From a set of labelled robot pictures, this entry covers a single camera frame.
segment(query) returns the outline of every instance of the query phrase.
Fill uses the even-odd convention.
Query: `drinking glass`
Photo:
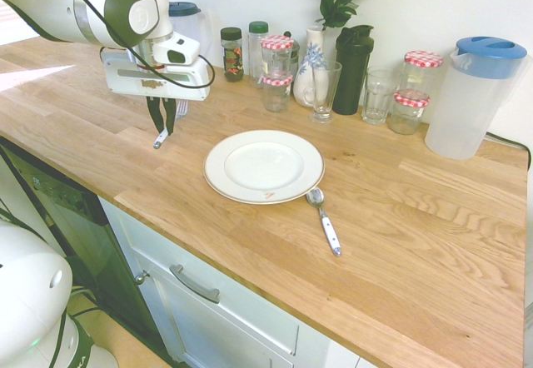
[[[304,99],[313,106],[313,112],[309,118],[313,122],[327,124],[334,119],[331,107],[335,99],[336,86],[341,77],[342,65],[334,60],[324,60],[317,62],[310,69],[312,82],[303,91]]]
[[[366,71],[365,101],[362,118],[370,124],[382,124],[389,112],[401,72],[390,67],[374,66]]]

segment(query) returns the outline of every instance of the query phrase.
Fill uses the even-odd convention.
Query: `metal spoon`
[[[331,251],[333,251],[333,254],[336,256],[340,256],[341,243],[336,236],[335,229],[333,229],[330,219],[327,217],[326,212],[322,209],[324,201],[326,201],[324,192],[319,187],[316,187],[306,194],[306,199],[309,204],[318,208],[318,212],[320,213],[320,218],[322,220],[322,226],[324,227],[327,241],[330,243]]]

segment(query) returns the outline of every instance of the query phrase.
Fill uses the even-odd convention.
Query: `black cable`
[[[67,310],[65,310],[61,315],[61,323],[59,324],[59,334],[57,335],[56,350],[53,352],[52,359],[50,360],[50,365],[48,368],[53,368],[56,365],[57,356],[59,356],[59,351],[61,350],[61,343],[63,340],[63,332],[65,331],[65,322],[67,321]]]
[[[7,212],[8,212],[9,214],[12,214],[12,212],[9,210],[9,207],[6,206],[6,203],[3,202],[3,200],[2,200],[1,197],[0,197],[0,203],[2,203],[4,207],[6,207],[6,210],[7,210]]]
[[[122,39],[122,37],[120,36],[120,34],[115,31],[115,28],[113,28],[113,26],[107,22],[107,20],[103,17],[102,14],[100,14],[100,12],[92,5],[91,2],[89,2],[88,0],[83,0],[88,6],[89,8],[96,14],[96,16],[100,19],[100,21],[102,21],[104,24],[106,24],[106,27],[107,27],[107,30],[110,30],[112,32],[112,34],[123,44],[123,45],[127,45],[126,42],[124,42],[124,39]],[[141,56],[139,56],[139,54],[137,52],[135,52],[131,47],[129,46],[124,46],[133,56],[135,56],[135,58],[137,58],[143,65],[145,68],[147,68],[151,73],[155,74],[156,76],[160,77],[161,79],[165,80],[165,81],[168,81],[174,85],[177,85],[179,87],[184,87],[186,89],[203,89],[204,87],[210,87],[214,82],[215,82],[215,68],[213,67],[213,65],[202,55],[198,55],[203,61],[205,61],[207,63],[207,65],[209,66],[209,68],[211,68],[211,73],[212,73],[212,78],[211,80],[205,84],[205,85],[197,85],[197,86],[193,86],[193,85],[184,85],[182,83],[179,83],[179,82],[176,82],[172,79],[170,79],[169,77],[166,77],[164,75],[162,75],[160,72],[156,71],[152,66],[150,66],[150,64],[148,64]]]
[[[27,225],[24,221],[22,220],[19,220],[18,218],[16,218],[10,211],[5,211],[4,209],[2,209],[0,207],[0,218],[2,218],[2,216],[8,221],[8,222],[11,222],[12,224],[16,225],[16,226],[20,226],[21,228],[27,230],[27,231],[30,231],[33,235],[37,236],[38,238],[40,238],[42,241],[44,241],[45,243],[47,243],[47,241],[44,240],[44,238],[39,235],[37,233],[37,231],[35,231],[33,228],[31,228],[29,225]]]
[[[522,149],[525,149],[527,151],[527,171],[530,170],[530,167],[531,167],[531,150],[530,150],[530,148],[528,146],[526,146],[523,143],[517,142],[517,141],[512,141],[511,139],[506,139],[504,137],[500,137],[499,135],[495,135],[494,133],[491,133],[491,132],[487,132],[486,134],[489,137],[494,137],[498,141],[505,142],[505,143],[510,143],[511,145],[515,145],[515,146],[518,146],[518,147],[520,147]]]
[[[93,307],[93,308],[87,308],[86,310],[77,312],[76,314],[71,315],[72,318],[76,318],[77,316],[80,316],[81,314],[85,314],[86,312],[96,311],[96,310],[102,310],[100,307]]]

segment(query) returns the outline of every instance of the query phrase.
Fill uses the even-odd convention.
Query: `jar with checkered lid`
[[[292,75],[285,78],[263,77],[263,106],[269,112],[284,112],[291,102]]]
[[[394,95],[395,103],[388,117],[389,128],[401,135],[412,135],[418,130],[429,96],[412,89],[401,89]]]
[[[433,52],[413,50],[404,56],[403,73],[398,89],[413,90],[431,95],[431,88],[442,65],[442,57]]]
[[[270,79],[291,75],[291,50],[294,39],[285,35],[269,35],[261,40],[263,76]]]

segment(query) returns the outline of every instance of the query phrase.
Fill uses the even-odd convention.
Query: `black shaker bottle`
[[[343,28],[336,39],[336,60],[342,64],[341,78],[333,101],[333,111],[351,115],[357,112],[365,81],[366,67],[374,49],[370,25]]]

